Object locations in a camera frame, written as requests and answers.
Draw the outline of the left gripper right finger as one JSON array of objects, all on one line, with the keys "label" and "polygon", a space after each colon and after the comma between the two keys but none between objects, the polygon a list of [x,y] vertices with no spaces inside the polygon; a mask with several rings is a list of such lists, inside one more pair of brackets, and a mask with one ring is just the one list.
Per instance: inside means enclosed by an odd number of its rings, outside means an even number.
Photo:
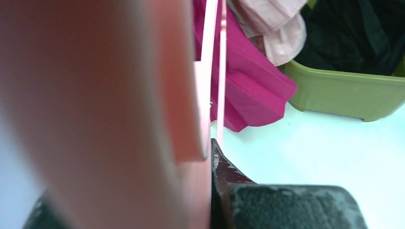
[{"label": "left gripper right finger", "polygon": [[211,140],[213,229],[365,229],[357,201],[340,186],[258,184]]}]

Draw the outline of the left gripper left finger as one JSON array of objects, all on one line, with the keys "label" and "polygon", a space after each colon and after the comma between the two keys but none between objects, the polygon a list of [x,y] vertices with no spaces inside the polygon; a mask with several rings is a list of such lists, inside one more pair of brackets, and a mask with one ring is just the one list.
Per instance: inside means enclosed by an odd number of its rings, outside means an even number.
[{"label": "left gripper left finger", "polygon": [[71,229],[60,214],[57,207],[54,206],[46,189],[35,201],[23,229]]}]

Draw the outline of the pink plastic hanger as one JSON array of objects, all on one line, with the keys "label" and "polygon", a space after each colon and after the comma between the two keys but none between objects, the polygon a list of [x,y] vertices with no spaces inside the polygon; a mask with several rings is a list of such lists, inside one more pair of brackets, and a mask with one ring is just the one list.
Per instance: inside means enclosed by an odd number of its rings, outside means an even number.
[{"label": "pink plastic hanger", "polygon": [[73,229],[208,229],[217,0],[3,0],[1,114]]}]

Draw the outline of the black pleated skirt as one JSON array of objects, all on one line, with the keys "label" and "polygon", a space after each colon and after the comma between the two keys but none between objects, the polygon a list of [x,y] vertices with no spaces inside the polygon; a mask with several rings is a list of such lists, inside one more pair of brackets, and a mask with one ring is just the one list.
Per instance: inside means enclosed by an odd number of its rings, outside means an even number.
[{"label": "black pleated skirt", "polygon": [[402,0],[318,0],[301,15],[307,38],[295,61],[306,67],[392,75],[405,53]]}]

